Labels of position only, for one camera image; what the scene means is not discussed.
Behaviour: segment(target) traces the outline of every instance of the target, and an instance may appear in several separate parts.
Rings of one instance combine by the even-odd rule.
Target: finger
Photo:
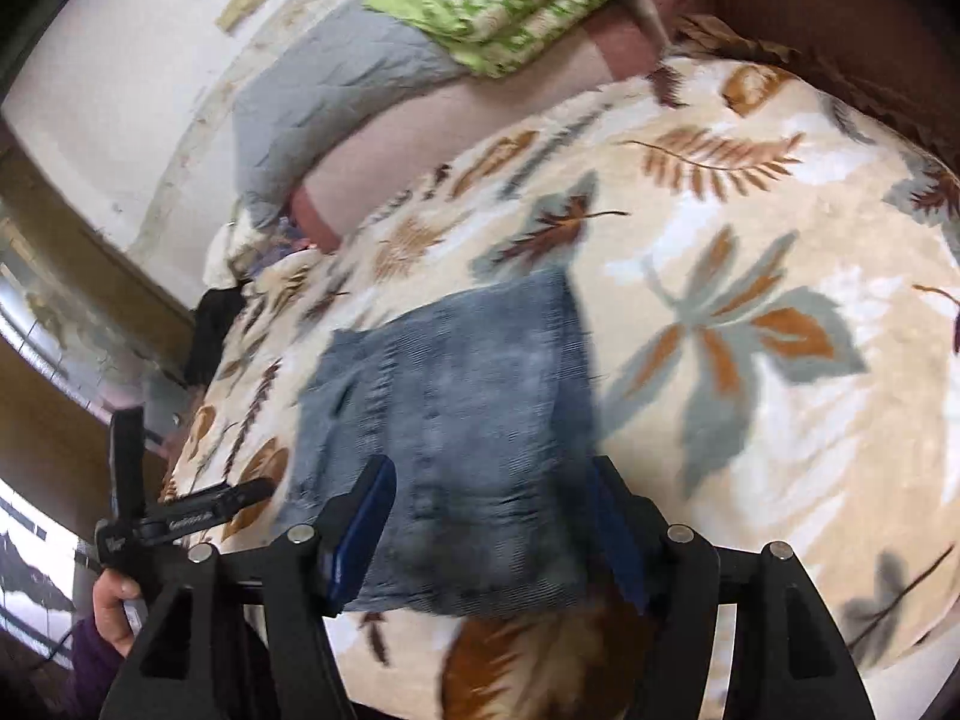
[[[112,568],[100,575],[93,586],[93,619],[102,639],[126,658],[133,646],[133,631],[123,601],[140,597],[140,586]]]

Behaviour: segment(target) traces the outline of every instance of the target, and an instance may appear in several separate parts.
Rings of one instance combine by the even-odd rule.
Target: bedspread
[[[941,162],[792,74],[671,59],[468,149],[337,254],[261,274],[167,494],[274,478],[274,501],[196,536],[258,545],[335,329],[562,265],[627,484],[716,544],[789,541],[861,669],[882,667],[957,599],[959,215]],[[598,589],[555,613],[344,614],[328,632],[355,701],[539,720],[615,717],[652,626]],[[704,718],[732,635],[722,614]]]

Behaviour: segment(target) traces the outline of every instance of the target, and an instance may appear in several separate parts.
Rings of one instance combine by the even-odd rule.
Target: dark garment
[[[561,269],[337,332],[299,406],[277,533],[347,491],[369,456],[397,466],[349,610],[509,615],[586,594],[593,411]]]
[[[206,387],[213,381],[224,356],[224,338],[246,305],[242,290],[242,285],[209,290],[200,298],[193,312],[193,341],[184,366],[184,381],[189,386]]]
[[[93,617],[88,617],[73,632],[72,659],[67,713],[76,720],[96,720],[123,656],[100,637]]]

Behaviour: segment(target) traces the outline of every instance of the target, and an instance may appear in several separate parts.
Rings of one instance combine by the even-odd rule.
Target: silver screw
[[[287,531],[287,538],[295,544],[310,541],[310,539],[313,538],[313,528],[309,525],[294,525],[294,527]]]
[[[678,544],[688,544],[693,541],[693,531],[685,525],[671,525],[666,529],[666,538]]]
[[[213,547],[209,544],[197,544],[196,546],[190,547],[190,551],[186,554],[186,559],[190,560],[190,562],[203,562],[212,554]]]
[[[793,547],[786,541],[771,541],[770,554],[781,560],[790,560],[793,557]]]

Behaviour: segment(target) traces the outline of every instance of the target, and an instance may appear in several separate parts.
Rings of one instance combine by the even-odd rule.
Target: white wall
[[[234,196],[229,120],[206,114],[229,109],[245,57],[264,66],[336,4],[268,0],[229,37],[213,23],[228,1],[71,0],[2,110],[65,199],[186,305]]]

